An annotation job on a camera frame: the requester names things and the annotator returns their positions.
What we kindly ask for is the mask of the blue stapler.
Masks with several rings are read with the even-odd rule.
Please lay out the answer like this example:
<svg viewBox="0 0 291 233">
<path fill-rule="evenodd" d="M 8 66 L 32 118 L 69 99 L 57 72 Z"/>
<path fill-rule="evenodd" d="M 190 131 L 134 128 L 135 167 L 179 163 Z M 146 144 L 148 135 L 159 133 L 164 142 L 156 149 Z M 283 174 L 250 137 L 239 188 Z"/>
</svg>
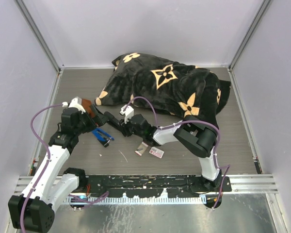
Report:
<svg viewBox="0 0 291 233">
<path fill-rule="evenodd" d="M 96 137 L 98 142 L 105 148 L 109 146 L 110 141 L 114 141 L 114 138 L 101 128 L 94 129 L 92 131 L 92 134 Z"/>
</svg>

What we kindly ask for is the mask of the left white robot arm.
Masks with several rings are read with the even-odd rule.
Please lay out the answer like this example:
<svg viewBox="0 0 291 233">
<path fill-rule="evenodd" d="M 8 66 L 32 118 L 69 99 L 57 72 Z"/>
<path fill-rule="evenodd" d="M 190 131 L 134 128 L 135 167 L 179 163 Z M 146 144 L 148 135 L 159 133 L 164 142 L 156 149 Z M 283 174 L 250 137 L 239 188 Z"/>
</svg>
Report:
<svg viewBox="0 0 291 233">
<path fill-rule="evenodd" d="M 39 169 L 27 187 L 8 201 L 12 225 L 22 232 L 47 233 L 54 221 L 55 212 L 72 191 L 83 192 L 87 188 L 85 171 L 68 168 L 60 181 L 54 181 L 73 149 L 79 136 L 103 126 L 107 118 L 93 104 L 87 107 L 66 107 L 61 122 L 52 135 Z"/>
</svg>

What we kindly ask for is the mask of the red white staples box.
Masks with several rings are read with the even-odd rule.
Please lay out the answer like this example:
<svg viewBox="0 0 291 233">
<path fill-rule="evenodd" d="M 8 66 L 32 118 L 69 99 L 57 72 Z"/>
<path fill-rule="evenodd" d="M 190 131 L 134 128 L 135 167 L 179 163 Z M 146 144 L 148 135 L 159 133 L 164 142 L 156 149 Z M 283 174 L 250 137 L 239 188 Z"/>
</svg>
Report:
<svg viewBox="0 0 291 233">
<path fill-rule="evenodd" d="M 158 158 L 160 158 L 160 159 L 164 155 L 164 151 L 161 150 L 161 149 L 159 149 L 159 148 L 157 148 L 157 147 L 151 147 L 149 153 L 152 154 L 152 155 L 154 155 L 154 156 L 156 156 L 156 157 L 158 157 Z"/>
</svg>

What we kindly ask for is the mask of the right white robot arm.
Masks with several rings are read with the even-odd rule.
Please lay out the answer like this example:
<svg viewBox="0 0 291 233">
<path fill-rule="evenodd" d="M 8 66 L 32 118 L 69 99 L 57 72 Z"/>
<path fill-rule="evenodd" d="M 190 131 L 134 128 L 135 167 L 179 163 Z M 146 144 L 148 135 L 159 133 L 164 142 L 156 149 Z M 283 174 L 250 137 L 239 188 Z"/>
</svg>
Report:
<svg viewBox="0 0 291 233">
<path fill-rule="evenodd" d="M 203 177 L 203 186 L 214 191 L 220 186 L 221 174 L 214 152 L 220 139 L 219 129 L 211 123 L 187 116 L 184 120 L 165 127 L 152 126 L 137 114 L 128 120 L 120 120 L 125 136 L 132 134 L 143 139 L 147 145 L 159 147 L 167 143 L 180 142 L 193 155 L 198 157 Z"/>
</svg>

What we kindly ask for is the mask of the white staples tray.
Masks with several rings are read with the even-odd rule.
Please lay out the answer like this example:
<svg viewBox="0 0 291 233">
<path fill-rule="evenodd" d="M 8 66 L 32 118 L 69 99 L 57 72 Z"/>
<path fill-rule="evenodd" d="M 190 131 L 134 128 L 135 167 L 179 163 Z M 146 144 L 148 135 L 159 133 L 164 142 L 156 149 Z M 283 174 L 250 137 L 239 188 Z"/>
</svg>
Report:
<svg viewBox="0 0 291 233">
<path fill-rule="evenodd" d="M 148 149 L 148 144 L 146 144 L 145 142 L 142 142 L 137 149 L 135 150 L 135 153 L 139 156 L 142 156 L 143 153 Z"/>
</svg>

